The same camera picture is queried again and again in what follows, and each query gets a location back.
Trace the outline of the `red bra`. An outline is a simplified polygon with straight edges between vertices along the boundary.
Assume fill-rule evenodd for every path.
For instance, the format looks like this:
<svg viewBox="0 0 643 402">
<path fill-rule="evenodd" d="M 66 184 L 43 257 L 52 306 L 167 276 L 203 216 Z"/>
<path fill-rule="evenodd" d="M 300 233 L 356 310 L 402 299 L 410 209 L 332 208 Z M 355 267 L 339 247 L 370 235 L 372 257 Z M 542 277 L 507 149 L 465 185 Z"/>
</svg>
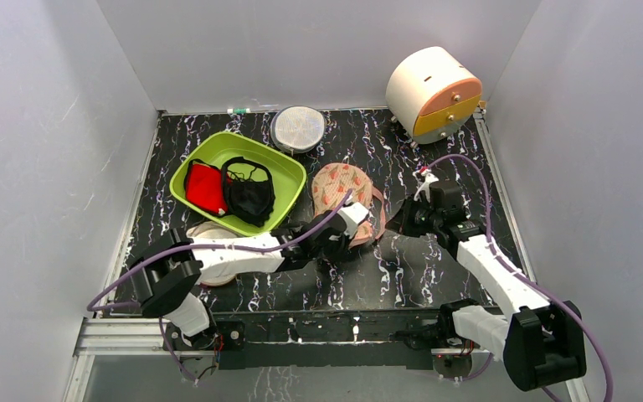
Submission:
<svg viewBox="0 0 643 402">
<path fill-rule="evenodd" d="M 223 182 L 218 167 L 193 159 L 188 163 L 183 181 L 185 199 L 208 214 L 225 216 L 228 205 L 224 198 Z"/>
</svg>

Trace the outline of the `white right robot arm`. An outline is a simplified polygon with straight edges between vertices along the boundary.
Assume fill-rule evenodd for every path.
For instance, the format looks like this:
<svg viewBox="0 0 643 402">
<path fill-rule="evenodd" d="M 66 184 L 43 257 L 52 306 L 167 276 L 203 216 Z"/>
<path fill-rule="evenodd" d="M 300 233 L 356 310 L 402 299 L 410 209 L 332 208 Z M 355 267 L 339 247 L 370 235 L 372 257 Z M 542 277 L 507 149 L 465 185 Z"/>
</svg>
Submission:
<svg viewBox="0 0 643 402">
<path fill-rule="evenodd" d="M 409 237 L 435 235 L 439 246 L 485 287 L 500 313 L 470 298 L 454 301 L 440 307 L 436 323 L 397 331 L 392 338 L 427 348 L 471 341 L 499 358 L 522 391 L 584 376 L 584 334 L 577 308 L 570 305 L 564 311 L 531 288 L 523 273 L 492 249 L 485 227 L 466 216 L 461 200 L 457 184 L 429 174 L 385 228 Z"/>
</svg>

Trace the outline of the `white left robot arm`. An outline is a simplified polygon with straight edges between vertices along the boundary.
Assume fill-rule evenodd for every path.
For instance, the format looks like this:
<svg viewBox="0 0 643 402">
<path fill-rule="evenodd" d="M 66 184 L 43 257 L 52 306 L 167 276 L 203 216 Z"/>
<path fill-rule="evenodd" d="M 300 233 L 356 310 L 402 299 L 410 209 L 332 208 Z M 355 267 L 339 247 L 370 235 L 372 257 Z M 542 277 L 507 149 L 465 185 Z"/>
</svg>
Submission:
<svg viewBox="0 0 643 402">
<path fill-rule="evenodd" d="M 130 267 L 141 314 L 169 320 L 195 348 L 207 348 L 217 331 L 209 308 L 192 290 L 206 282 L 244 273 L 276 273 L 304 268 L 316 258 L 348 249 L 365 222 L 341 216 L 316 218 L 298 228 L 275 229 L 253 237 L 193 239 L 168 231 Z"/>
</svg>

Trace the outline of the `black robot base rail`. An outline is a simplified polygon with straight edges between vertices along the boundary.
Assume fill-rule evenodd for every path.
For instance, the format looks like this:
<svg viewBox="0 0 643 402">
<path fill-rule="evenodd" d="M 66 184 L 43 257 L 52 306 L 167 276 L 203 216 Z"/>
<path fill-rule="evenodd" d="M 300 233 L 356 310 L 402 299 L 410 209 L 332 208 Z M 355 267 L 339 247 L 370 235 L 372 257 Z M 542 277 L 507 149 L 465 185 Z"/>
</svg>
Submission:
<svg viewBox="0 0 643 402">
<path fill-rule="evenodd" d="M 455 382 L 488 368 L 487 351 L 440 334 L 436 309 L 217 312 L 204 333 L 161 326 L 162 349 L 190 379 L 273 366 L 401 367 Z"/>
</svg>

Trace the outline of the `round white mini drawer cabinet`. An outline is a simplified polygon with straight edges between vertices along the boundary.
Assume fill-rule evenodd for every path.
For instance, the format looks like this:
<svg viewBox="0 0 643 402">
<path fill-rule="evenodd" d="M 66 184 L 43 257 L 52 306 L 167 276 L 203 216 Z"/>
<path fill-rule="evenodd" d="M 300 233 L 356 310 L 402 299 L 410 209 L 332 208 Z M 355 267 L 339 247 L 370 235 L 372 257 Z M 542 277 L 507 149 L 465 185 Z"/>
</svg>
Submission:
<svg viewBox="0 0 643 402">
<path fill-rule="evenodd" d="M 391 74 L 385 100 L 408 137 L 419 145 L 458 132 L 479 106 L 481 81 L 439 46 L 418 50 Z"/>
</svg>

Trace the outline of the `round grey mesh laundry bag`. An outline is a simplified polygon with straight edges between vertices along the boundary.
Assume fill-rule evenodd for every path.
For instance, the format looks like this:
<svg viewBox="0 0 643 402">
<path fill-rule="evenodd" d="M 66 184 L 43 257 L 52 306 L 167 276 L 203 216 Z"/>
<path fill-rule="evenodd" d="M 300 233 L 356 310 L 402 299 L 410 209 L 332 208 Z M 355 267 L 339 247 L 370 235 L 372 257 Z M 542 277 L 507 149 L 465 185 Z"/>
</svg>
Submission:
<svg viewBox="0 0 643 402">
<path fill-rule="evenodd" d="M 308 106 L 289 106 L 275 114 L 270 137 L 275 146 L 290 155 L 309 152 L 326 131 L 324 115 Z"/>
</svg>

